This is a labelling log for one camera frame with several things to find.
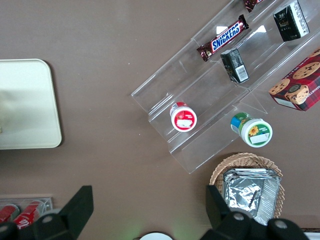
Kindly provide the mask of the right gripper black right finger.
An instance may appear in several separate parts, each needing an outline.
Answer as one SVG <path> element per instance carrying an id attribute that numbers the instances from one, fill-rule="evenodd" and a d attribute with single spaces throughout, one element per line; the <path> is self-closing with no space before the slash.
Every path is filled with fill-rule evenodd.
<path id="1" fill-rule="evenodd" d="M 214 185 L 207 185 L 205 207 L 211 229 L 203 240 L 307 240 L 294 222 L 273 218 L 262 225 L 240 211 L 231 211 Z"/>

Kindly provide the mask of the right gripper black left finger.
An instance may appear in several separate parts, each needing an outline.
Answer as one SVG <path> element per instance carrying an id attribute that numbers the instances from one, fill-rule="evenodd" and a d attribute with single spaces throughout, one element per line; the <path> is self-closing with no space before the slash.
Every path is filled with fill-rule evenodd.
<path id="1" fill-rule="evenodd" d="M 93 188 L 82 186 L 59 213 L 50 213 L 23 229 L 0 225 L 2 240 L 76 240 L 94 211 Z"/>

